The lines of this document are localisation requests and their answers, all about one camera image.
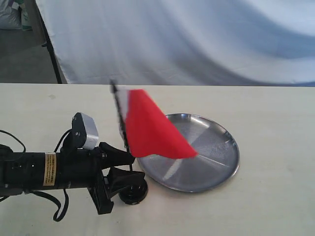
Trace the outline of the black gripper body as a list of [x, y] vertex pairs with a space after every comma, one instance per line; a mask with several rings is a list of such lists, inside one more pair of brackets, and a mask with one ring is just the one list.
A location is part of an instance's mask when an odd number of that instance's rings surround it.
[[63, 142], [63, 188], [87, 188], [98, 214], [109, 214], [114, 206], [102, 173], [105, 157], [101, 147], [79, 148], [70, 137]]

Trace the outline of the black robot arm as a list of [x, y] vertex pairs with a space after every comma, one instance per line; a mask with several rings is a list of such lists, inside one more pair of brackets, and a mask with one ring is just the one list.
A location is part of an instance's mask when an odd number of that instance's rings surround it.
[[[143, 172], [122, 170], [134, 157], [126, 151], [100, 143], [92, 150], [63, 145], [60, 152], [13, 152], [0, 147], [0, 199], [34, 194], [57, 206], [53, 219], [59, 222], [69, 205], [67, 189], [87, 188], [98, 214], [111, 213], [115, 195], [128, 205], [145, 199], [148, 185]], [[47, 193], [61, 189], [65, 202]]]

